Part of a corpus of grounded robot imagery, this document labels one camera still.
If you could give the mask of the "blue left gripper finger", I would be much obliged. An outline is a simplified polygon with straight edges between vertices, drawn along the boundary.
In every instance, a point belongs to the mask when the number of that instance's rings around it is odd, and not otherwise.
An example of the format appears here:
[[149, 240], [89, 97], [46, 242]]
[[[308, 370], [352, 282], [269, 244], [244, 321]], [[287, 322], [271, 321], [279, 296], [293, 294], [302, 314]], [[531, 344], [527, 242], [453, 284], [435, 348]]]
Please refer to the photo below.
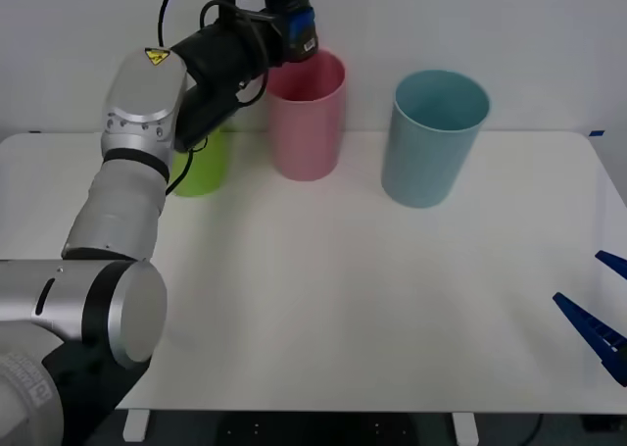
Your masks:
[[315, 14], [305, 8], [287, 16], [287, 42], [289, 44], [315, 44]]

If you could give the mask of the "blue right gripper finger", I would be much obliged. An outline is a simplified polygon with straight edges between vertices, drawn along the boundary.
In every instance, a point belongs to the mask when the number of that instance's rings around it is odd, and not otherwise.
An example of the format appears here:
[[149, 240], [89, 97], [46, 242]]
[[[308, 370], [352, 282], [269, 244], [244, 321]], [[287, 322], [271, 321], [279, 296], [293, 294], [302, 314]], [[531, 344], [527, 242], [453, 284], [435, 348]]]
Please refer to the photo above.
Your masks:
[[627, 261], [625, 259], [605, 251], [599, 251], [595, 258], [619, 275], [627, 275]]
[[621, 386], [626, 385], [626, 337], [575, 304], [562, 293], [553, 300]]

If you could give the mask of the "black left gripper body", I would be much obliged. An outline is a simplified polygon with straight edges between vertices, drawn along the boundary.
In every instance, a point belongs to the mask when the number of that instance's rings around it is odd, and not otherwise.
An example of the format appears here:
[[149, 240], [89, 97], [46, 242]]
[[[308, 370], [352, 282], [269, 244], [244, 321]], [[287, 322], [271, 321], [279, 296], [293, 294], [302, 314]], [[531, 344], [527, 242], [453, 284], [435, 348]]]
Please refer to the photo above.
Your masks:
[[247, 15], [252, 21], [255, 33], [263, 43], [268, 65], [271, 68], [281, 67], [287, 60], [287, 16], [268, 10], [247, 11]]

